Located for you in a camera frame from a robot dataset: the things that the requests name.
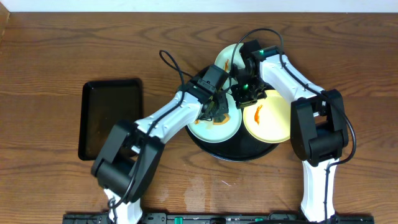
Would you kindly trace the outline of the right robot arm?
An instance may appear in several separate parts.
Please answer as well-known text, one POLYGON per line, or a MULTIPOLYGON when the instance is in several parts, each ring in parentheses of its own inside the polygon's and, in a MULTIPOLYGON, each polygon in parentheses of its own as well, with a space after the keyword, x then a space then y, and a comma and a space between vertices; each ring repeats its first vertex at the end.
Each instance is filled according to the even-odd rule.
POLYGON ((230 60, 231 87, 237 108, 267 97, 273 88, 290 106, 290 142, 302 161, 304 193, 300 209, 310 222, 328 222, 335 215, 333 182, 343 148, 353 132, 337 90, 326 91, 305 78, 282 47, 263 49, 257 40, 238 42, 230 60))

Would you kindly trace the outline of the light blue plate back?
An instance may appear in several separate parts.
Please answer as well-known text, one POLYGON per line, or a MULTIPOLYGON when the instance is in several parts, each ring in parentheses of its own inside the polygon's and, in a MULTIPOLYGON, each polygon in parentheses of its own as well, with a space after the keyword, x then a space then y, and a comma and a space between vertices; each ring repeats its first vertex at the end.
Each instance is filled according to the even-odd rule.
MULTIPOLYGON (((232 44, 224 48, 217 56, 215 60, 215 65, 222 68, 225 72, 229 73, 231 70, 231 59, 232 59, 232 54, 233 50, 235 48, 236 44, 232 44)), ((238 66, 239 69, 245 68, 244 61, 242 59, 242 56, 240 55, 240 48, 243 46, 242 43, 240 43, 234 53, 234 60, 233 63, 238 66)))

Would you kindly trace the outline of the light blue plate front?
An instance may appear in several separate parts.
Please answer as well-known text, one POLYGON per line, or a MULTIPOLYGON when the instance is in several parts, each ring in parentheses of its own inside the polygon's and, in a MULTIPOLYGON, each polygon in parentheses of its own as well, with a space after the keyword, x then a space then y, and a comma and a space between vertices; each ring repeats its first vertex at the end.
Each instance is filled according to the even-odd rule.
POLYGON ((233 137, 242 121, 242 112, 236 108, 235 101, 230 94, 226 95, 228 101, 228 117, 221 123, 213 121, 195 121, 187 125, 188 130, 199 140, 209 143, 219 143, 233 137))

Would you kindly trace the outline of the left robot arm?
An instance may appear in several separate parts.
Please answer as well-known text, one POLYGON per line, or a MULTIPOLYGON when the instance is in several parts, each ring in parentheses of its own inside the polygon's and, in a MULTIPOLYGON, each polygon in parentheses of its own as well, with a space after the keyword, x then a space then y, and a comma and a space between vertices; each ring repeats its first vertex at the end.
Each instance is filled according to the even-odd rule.
POLYGON ((140 199, 149 187, 165 144, 186 125, 214 115, 215 101, 229 75, 210 65, 182 83, 174 98, 152 115, 118 121, 91 168, 108 197, 108 223, 137 223, 140 199))

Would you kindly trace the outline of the light blue plate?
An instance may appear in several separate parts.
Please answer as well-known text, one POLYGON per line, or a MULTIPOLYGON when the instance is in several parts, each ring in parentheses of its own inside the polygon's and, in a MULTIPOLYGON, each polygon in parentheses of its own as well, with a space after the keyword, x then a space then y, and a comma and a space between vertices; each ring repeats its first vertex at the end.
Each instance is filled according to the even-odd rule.
POLYGON ((228 101, 228 117, 221 123, 213 121, 195 121, 187 125, 188 130, 199 140, 209 143, 219 143, 233 137, 242 121, 242 112, 236 108, 235 101, 230 94, 226 95, 228 101))
MULTIPOLYGON (((235 48, 236 44, 232 44, 224 48, 217 56, 215 60, 215 65, 222 68, 225 72, 229 73, 231 70, 231 59, 232 59, 232 54, 233 50, 235 48)), ((240 55, 240 48, 243 46, 242 43, 240 43, 234 53, 234 60, 233 63, 238 66, 239 69, 245 68, 244 61, 242 59, 242 56, 240 55)))

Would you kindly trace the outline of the orange green sponge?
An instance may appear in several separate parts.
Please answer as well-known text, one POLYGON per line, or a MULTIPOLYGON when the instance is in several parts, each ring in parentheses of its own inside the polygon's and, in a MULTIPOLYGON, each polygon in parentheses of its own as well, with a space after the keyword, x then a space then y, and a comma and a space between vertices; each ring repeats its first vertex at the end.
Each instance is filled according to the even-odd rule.
POLYGON ((221 114, 219 116, 215 116, 213 118, 213 124, 214 125, 222 125, 222 124, 227 123, 229 120, 230 120, 229 114, 225 113, 225 114, 221 114))

